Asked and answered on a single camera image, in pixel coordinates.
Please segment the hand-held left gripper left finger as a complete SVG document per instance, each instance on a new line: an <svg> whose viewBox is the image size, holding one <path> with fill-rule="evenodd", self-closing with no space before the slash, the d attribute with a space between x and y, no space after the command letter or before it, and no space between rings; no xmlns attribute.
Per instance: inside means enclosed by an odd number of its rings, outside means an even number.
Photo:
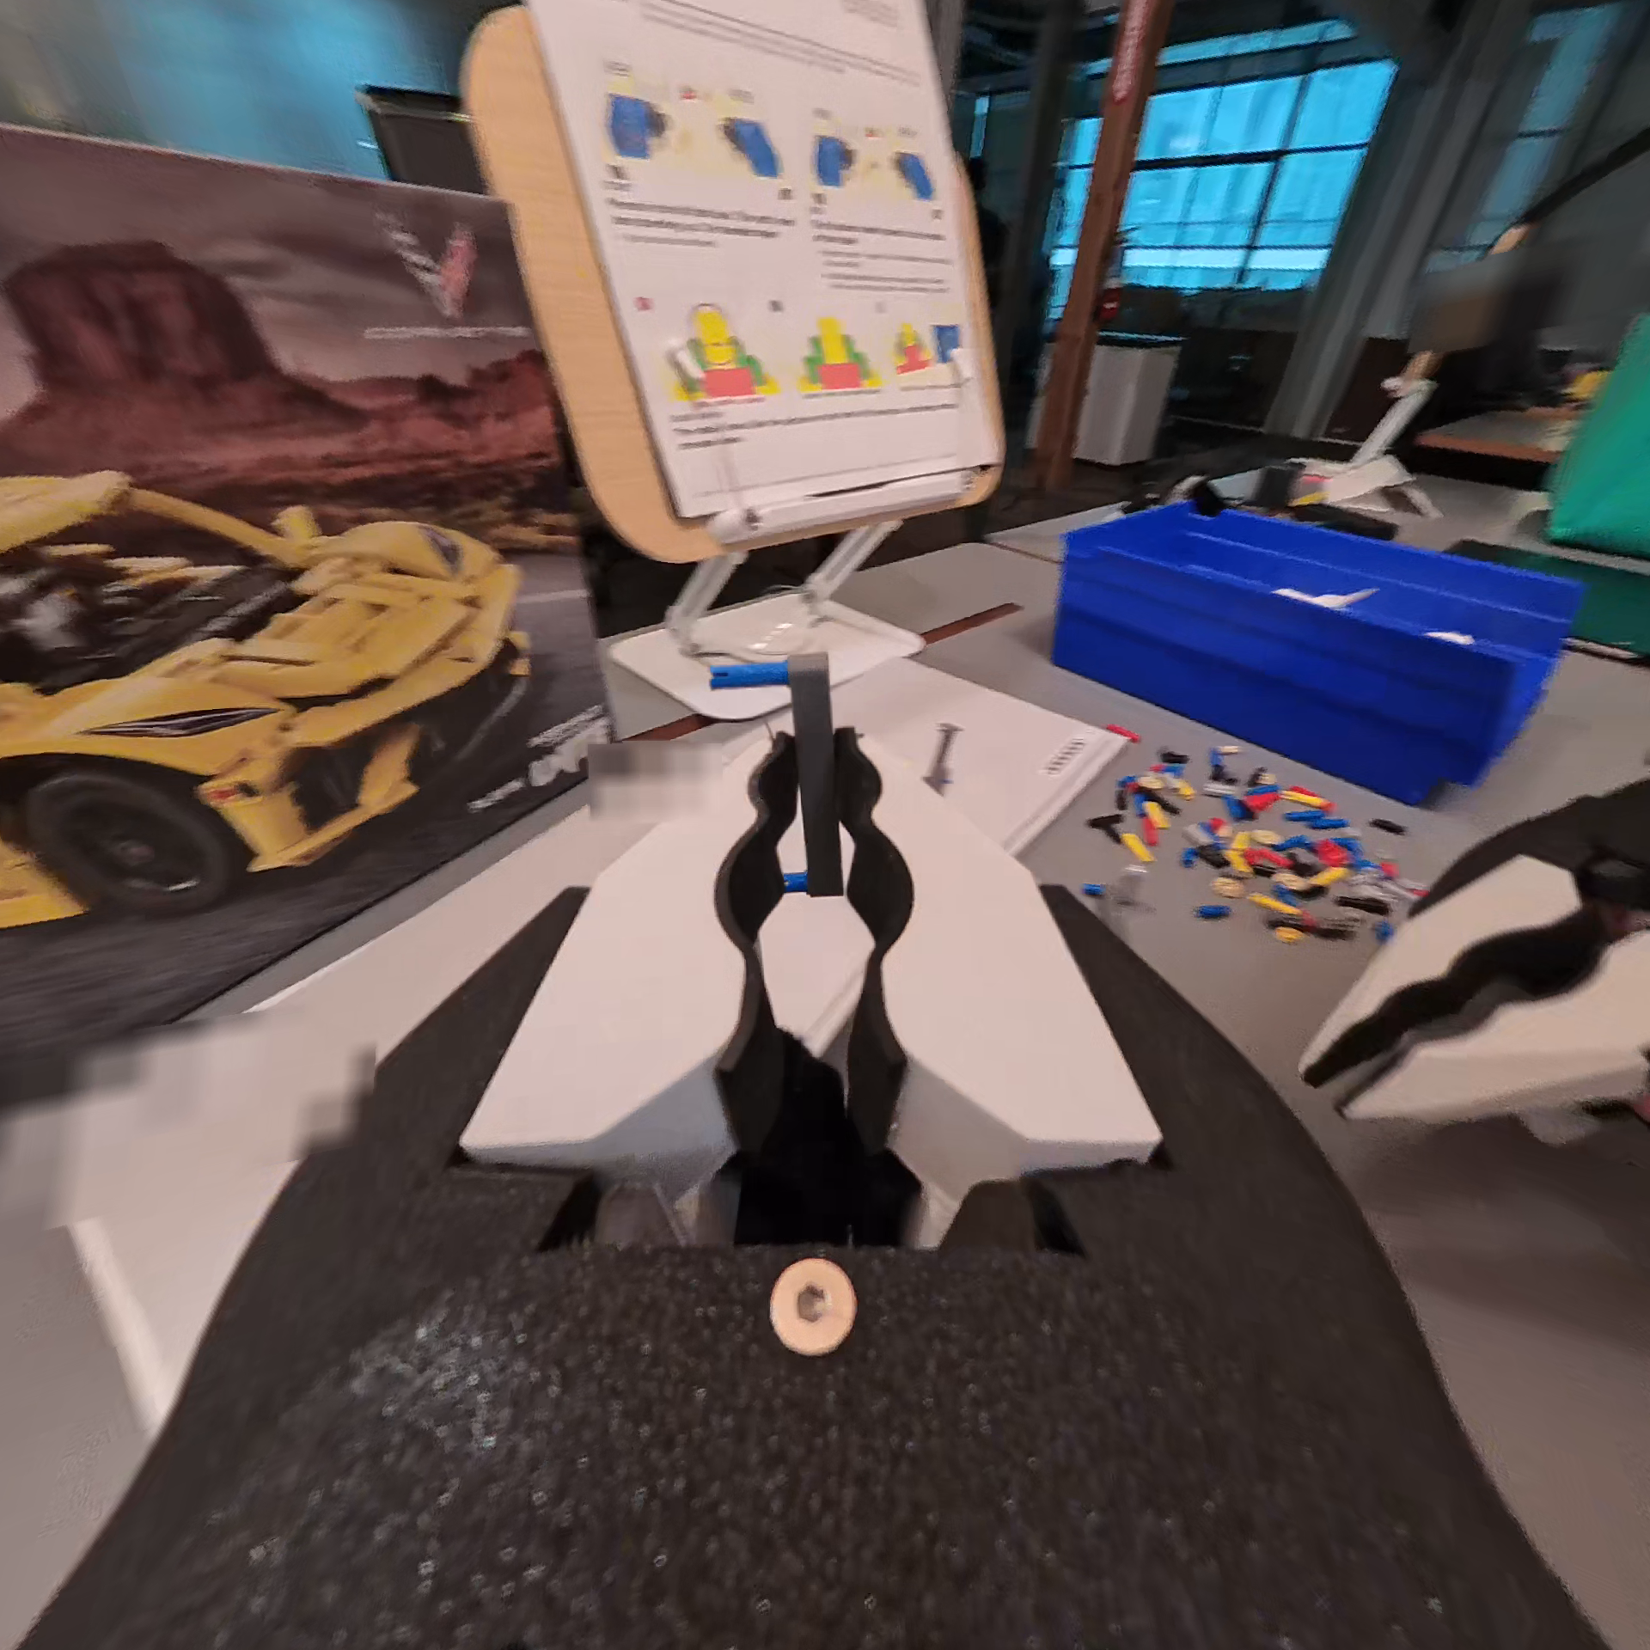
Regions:
<svg viewBox="0 0 1650 1650"><path fill-rule="evenodd" d="M797 741L758 736L598 873L463 1133L471 1161L649 1193L678 1227L770 1143L804 1070L758 955L794 817Z"/></svg>

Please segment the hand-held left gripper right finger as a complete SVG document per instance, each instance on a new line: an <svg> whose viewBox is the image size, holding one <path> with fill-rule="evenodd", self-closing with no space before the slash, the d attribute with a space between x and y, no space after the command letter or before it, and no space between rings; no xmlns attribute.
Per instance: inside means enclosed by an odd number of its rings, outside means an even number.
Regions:
<svg viewBox="0 0 1650 1650"><path fill-rule="evenodd" d="M901 1240L984 1186L1147 1163L1163 1130L1035 876L876 741L837 734L837 786L871 939L847 1104L918 1186Z"/></svg>

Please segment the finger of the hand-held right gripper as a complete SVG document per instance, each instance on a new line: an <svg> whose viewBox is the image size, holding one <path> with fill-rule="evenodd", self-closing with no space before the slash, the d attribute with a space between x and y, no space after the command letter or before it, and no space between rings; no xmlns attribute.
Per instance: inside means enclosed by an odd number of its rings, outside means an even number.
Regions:
<svg viewBox="0 0 1650 1650"><path fill-rule="evenodd" d="M1344 1119L1465 1123L1647 1091L1647 936L1609 945L1564 998L1507 1001L1472 1029L1418 1043L1339 1100Z"/></svg>
<svg viewBox="0 0 1650 1650"><path fill-rule="evenodd" d="M1413 1034L1461 1018L1487 985L1517 980L1518 968L1564 955L1585 928L1576 873L1528 855L1497 863L1418 908L1376 948L1301 1054L1301 1080L1334 1084L1396 1054Z"/></svg>

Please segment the dark grey lego beam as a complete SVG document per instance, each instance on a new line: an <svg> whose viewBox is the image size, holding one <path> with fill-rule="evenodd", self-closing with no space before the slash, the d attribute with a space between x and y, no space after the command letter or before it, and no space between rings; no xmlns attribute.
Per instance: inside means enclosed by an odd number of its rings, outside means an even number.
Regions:
<svg viewBox="0 0 1650 1650"><path fill-rule="evenodd" d="M770 894L804 894L812 899L847 896L837 786L834 680L825 653L785 661L714 664L712 689L785 687L794 734L781 736L758 773L751 797L758 807L754 851L762 886ZM804 868L785 873L776 846L789 825L803 825Z"/></svg>

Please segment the pile of mixed lego pins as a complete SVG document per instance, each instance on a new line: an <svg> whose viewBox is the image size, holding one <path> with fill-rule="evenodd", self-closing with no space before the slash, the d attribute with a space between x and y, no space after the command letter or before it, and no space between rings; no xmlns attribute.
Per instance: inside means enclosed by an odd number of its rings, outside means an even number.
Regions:
<svg viewBox="0 0 1650 1650"><path fill-rule="evenodd" d="M1206 763L1158 748L1113 783L1104 815L1085 822L1131 863L1156 868L1156 902L1206 928L1256 925L1277 945L1306 939L1382 945L1430 886L1399 848L1408 827L1352 817L1323 786L1277 769L1243 769L1243 745L1211 745ZM1081 890L1104 908L1107 879Z"/></svg>

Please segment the lego set box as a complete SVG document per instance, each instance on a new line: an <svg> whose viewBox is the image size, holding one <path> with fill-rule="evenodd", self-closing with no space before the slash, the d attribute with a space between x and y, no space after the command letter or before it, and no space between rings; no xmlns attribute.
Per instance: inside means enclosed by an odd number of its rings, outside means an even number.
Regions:
<svg viewBox="0 0 1650 1650"><path fill-rule="evenodd" d="M613 736L506 203L5 124L5 1084Z"/></svg>

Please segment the open instruction booklet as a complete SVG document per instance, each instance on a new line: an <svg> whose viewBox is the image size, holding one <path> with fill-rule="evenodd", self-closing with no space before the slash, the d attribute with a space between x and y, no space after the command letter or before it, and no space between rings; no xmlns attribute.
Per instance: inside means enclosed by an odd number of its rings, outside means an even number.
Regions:
<svg viewBox="0 0 1650 1650"><path fill-rule="evenodd" d="M1118 734L913 661L848 683L837 718L1010 855L1122 752ZM302 1147L337 1137L340 1104L365 1091L365 1059L387 1062L531 919L662 822L581 807L274 998L86 1062L62 1104L8 1126L5 1201L26 1174L21 1207L72 1234L146 1438Z"/></svg>

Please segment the blue plastic bin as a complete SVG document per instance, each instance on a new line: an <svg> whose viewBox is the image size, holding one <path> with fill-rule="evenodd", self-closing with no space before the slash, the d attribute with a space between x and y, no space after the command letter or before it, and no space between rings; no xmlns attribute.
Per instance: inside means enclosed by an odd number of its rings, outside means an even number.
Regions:
<svg viewBox="0 0 1650 1650"><path fill-rule="evenodd" d="M1053 661L1422 805L1517 745L1583 598L1540 571L1182 504L1063 536Z"/></svg>

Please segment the teal felt bag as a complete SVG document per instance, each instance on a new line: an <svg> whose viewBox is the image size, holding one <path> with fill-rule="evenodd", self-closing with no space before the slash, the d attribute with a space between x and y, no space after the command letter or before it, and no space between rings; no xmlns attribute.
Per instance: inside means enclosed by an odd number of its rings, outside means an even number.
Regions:
<svg viewBox="0 0 1650 1650"><path fill-rule="evenodd" d="M1543 541L1647 561L1647 370L1620 362L1550 479Z"/></svg>

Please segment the wooden document stand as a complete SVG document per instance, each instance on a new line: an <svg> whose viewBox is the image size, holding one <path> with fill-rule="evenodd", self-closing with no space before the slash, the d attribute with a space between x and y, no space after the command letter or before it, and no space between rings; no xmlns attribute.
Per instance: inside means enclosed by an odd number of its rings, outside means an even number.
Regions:
<svg viewBox="0 0 1650 1650"><path fill-rule="evenodd" d="M645 434L529 5L489 17L475 32L463 85L485 177L511 218L534 322L589 496L633 553L691 571L665 620L618 644L616 661L696 714L751 722L783 704L781 687L712 689L714 664L825 653L841 687L896 660L913 660L921 638L847 610L837 595L901 523L985 504L1006 458L948 507L847 522L831 516L825 529L758 536L751 547L722 547L710 529L685 522ZM978 319L989 322L985 360L998 384L984 251L980 275Z"/></svg>
<svg viewBox="0 0 1650 1650"><path fill-rule="evenodd" d="M1376 509L1399 509L1437 522L1442 512L1408 464L1396 457L1399 439L1411 432L1413 418L1426 409L1435 395L1435 372L1442 352L1418 352L1408 370L1385 382L1382 391L1393 396L1393 409L1357 448L1354 458L1332 481L1332 507L1354 507L1373 500Z"/></svg>

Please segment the white cabinet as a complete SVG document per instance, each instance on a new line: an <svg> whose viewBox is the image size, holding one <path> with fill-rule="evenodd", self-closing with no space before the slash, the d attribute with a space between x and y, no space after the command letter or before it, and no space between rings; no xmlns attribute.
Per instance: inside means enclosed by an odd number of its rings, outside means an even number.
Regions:
<svg viewBox="0 0 1650 1650"><path fill-rule="evenodd" d="M1103 335L1081 413L1073 458L1126 467L1152 458L1182 341L1169 335Z"/></svg>

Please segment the printed instruction sheet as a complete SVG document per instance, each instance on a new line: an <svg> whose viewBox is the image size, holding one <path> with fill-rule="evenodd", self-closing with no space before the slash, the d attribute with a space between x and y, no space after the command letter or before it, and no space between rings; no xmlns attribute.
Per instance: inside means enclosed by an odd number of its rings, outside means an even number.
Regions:
<svg viewBox="0 0 1650 1650"><path fill-rule="evenodd" d="M531 5L674 512L722 547L1001 464L925 5Z"/></svg>

